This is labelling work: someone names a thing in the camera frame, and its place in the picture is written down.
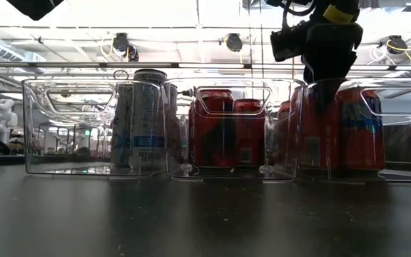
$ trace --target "ceiling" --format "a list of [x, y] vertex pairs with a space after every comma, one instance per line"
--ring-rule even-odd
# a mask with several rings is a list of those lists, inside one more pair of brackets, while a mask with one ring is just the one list
[[[126, 32], [138, 48], [140, 61], [274, 63], [269, 35], [280, 28], [282, 9], [244, 9], [241, 1], [106, 0], [90, 4], [89, 0], [65, 0], [42, 20], [32, 21], [0, 0], [0, 39], [47, 61], [121, 61], [115, 54], [107, 55], [115, 33]], [[372, 50], [389, 35], [411, 38], [411, 11], [404, 10], [361, 11], [358, 23], [365, 34], [356, 64], [370, 63]], [[300, 19], [288, 20], [296, 24]], [[223, 44], [229, 33], [239, 33], [243, 40], [239, 54]], [[396, 64], [408, 60], [405, 54], [389, 57]]]

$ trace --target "black table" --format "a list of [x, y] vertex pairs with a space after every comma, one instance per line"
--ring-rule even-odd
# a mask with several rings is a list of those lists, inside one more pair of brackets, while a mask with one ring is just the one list
[[27, 176], [0, 166], [0, 256], [411, 256], [411, 184]]

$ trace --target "can label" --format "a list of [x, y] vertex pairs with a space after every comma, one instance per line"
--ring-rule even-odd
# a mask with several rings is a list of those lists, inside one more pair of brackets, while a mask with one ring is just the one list
[[191, 153], [196, 167], [223, 167], [235, 165], [235, 121], [210, 112], [232, 112], [234, 100], [230, 90], [202, 90], [193, 104], [193, 122], [190, 131], [194, 140]]
[[[139, 70], [134, 74], [134, 79], [161, 86], [166, 75], [156, 70]], [[133, 85], [131, 156], [128, 162], [132, 169], [160, 169], [166, 164], [164, 113], [160, 92], [152, 85]]]
[[300, 127], [300, 165], [303, 168], [331, 171], [339, 167], [340, 109], [335, 98], [338, 86], [318, 83], [305, 95]]
[[118, 100], [112, 121], [111, 168], [127, 168], [131, 155], [132, 85], [118, 85]]
[[[237, 113], [255, 113], [261, 104], [255, 99], [240, 99], [234, 103]], [[264, 165], [264, 124], [265, 110], [252, 116], [239, 116], [235, 121], [235, 140], [237, 147], [237, 165]]]
[[[341, 154], [344, 168], [379, 171], [385, 168], [382, 120], [372, 115], [357, 89], [340, 92]], [[380, 99], [374, 91], [363, 91], [368, 106], [380, 113]]]

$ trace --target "white can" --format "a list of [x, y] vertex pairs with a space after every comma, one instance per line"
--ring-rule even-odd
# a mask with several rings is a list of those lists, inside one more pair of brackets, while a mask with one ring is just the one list
[[[141, 69], [134, 80], [161, 87], [167, 79], [162, 71]], [[134, 84], [129, 166], [136, 170], [159, 170], [166, 164], [164, 113], [160, 90], [144, 83]]]
[[115, 116], [112, 121], [111, 173], [120, 173], [119, 169], [129, 168], [128, 162], [131, 155], [133, 85], [117, 85], [117, 94]]

